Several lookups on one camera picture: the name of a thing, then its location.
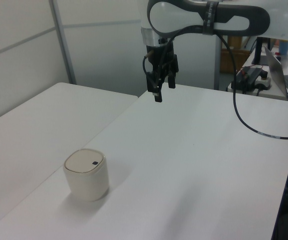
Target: white desk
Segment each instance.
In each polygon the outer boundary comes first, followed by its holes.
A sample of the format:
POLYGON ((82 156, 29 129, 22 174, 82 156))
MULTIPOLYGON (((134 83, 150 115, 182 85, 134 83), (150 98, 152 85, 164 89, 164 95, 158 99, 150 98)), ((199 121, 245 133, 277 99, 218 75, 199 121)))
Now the white desk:
MULTIPOLYGON (((278 47, 273 47, 272 49, 272 52, 278 52, 278 47)), ((245 66, 250 66, 252 65, 252 61, 254 59, 254 55, 255 55, 255 50, 252 52, 252 54, 249 56, 249 58, 247 59, 247 61, 245 62, 245 64, 243 65, 243 67, 245 66)), ((265 56, 266 53, 265 53, 265 50, 264 48, 262 48, 262 53, 261 53, 262 56, 265 56)), ((282 64, 282 67, 283 67, 283 72, 284 72, 284 75, 288 75, 288 52, 287 52, 287 55, 285 56, 281 56, 281 64, 282 64)), ((267 71, 268 72, 268 77, 270 78, 271 75, 270 75, 270 72, 269 72, 269 67, 268 66, 263 66, 263 70, 264 71, 267 71)), ((233 89, 231 88, 231 83, 229 84, 229 86, 227 87, 227 91, 228 92, 233 92, 233 89)), ((255 89, 253 91, 248 91, 246 94, 248 95, 253 95, 253 96, 256 96, 257 94, 257 91, 258 89, 255 89)), ((259 93, 259 96, 260 97, 265 97, 265 98, 270 98, 270 99, 279 99, 279 100, 286 100, 288 101, 288 99, 284 96, 284 94, 282 93, 282 91, 279 89, 279 87, 276 85, 276 83, 271 80, 271 87, 269 90, 263 90, 259 93)))
MULTIPOLYGON (((143 94, 85 147, 107 157, 110 191, 70 194, 62 168, 0 221, 0 240, 269 240, 288 173, 288 140, 237 119, 229 92, 143 94)), ((239 94, 244 120, 288 136, 288 101, 239 94)))
POLYGON ((58 83, 0 117, 0 219, 136 99, 58 83))

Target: wall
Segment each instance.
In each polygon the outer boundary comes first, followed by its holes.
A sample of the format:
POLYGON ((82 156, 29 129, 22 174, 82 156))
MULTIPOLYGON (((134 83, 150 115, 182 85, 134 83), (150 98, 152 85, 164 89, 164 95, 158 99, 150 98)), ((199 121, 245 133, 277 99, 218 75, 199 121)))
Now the wall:
POLYGON ((0 116, 68 82, 48 0, 0 0, 0 116))
MULTIPOLYGON (((77 84, 140 96, 146 54, 136 0, 54 0, 68 62, 77 84)), ((188 34, 175 42, 178 84, 218 88, 220 43, 188 34)))

